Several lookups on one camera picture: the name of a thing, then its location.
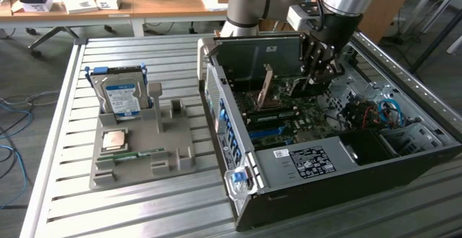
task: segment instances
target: wooden desk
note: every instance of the wooden desk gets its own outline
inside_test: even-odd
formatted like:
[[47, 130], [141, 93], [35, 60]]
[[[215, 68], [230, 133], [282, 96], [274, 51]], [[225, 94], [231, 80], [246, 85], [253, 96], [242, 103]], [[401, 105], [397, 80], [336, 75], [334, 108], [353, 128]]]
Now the wooden desk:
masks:
[[119, 10], [99, 10], [67, 14], [63, 3], [55, 3], [51, 12], [12, 13], [8, 0], [0, 5], [0, 28], [86, 26], [131, 24], [135, 36], [143, 36], [143, 24], [158, 22], [223, 21], [226, 12], [211, 12], [202, 0], [122, 0]]

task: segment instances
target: metal table frame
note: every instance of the metal table frame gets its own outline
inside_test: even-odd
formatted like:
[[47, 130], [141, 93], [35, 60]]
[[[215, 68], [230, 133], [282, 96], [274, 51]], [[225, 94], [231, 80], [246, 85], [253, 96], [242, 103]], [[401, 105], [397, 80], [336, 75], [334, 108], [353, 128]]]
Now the metal table frame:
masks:
[[[405, 187], [245, 233], [234, 231], [198, 91], [201, 37], [213, 34], [77, 42], [20, 237], [449, 237], [458, 233], [462, 156], [434, 167]], [[450, 107], [361, 34], [356, 38], [461, 129], [462, 118]], [[141, 61], [149, 66], [149, 80], [163, 82], [162, 102], [183, 98], [195, 150], [198, 156], [210, 158], [211, 168], [166, 180], [93, 191], [89, 173], [99, 103], [83, 68], [135, 65]], [[386, 75], [377, 72], [370, 62], [360, 58], [358, 67], [373, 81], [380, 81]]]

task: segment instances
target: blue cable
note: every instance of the blue cable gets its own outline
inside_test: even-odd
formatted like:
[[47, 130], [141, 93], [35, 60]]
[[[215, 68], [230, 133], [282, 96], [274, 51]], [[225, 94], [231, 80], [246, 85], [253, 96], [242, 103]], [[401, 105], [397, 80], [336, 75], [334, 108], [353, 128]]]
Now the blue cable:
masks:
[[32, 116], [32, 114], [28, 111], [26, 111], [26, 110], [16, 110], [16, 109], [6, 106], [3, 103], [0, 103], [0, 107], [3, 107], [10, 112], [26, 113], [30, 116], [28, 122], [26, 123], [26, 125], [16, 132], [14, 132], [10, 135], [7, 135], [7, 133], [0, 134], [0, 139], [4, 139], [7, 137], [12, 137], [15, 134], [18, 134], [20, 131], [23, 131], [31, 125], [34, 116]]
[[6, 206], [8, 206], [12, 202], [15, 202], [16, 199], [20, 198], [20, 196], [24, 194], [26, 192], [26, 188], [28, 186], [28, 181], [27, 181], [27, 178], [26, 178], [26, 168], [24, 168], [24, 163], [23, 163], [23, 157], [20, 155], [20, 153], [10, 146], [7, 145], [2, 145], [0, 144], [0, 148], [6, 148], [8, 150], [11, 150], [12, 152], [15, 152], [16, 154], [16, 157], [18, 157], [18, 161], [20, 162], [20, 166], [22, 166], [22, 171], [23, 171], [23, 179], [24, 179], [24, 186], [23, 186], [23, 189], [20, 191], [20, 193], [7, 202], [7, 204], [4, 204], [3, 206], [0, 206], [0, 210], [4, 209]]
[[400, 108], [398, 102], [394, 101], [393, 99], [384, 99], [382, 101], [378, 102], [378, 113], [381, 115], [381, 119], [384, 120], [384, 122], [388, 122], [388, 119], [385, 118], [385, 115], [381, 113], [381, 111], [382, 111], [382, 105], [381, 104], [386, 103], [386, 102], [392, 103], [396, 106], [397, 111], [398, 111], [398, 116], [400, 116], [400, 119], [401, 119], [401, 126], [404, 126], [405, 125], [404, 113], [402, 113], [402, 110]]

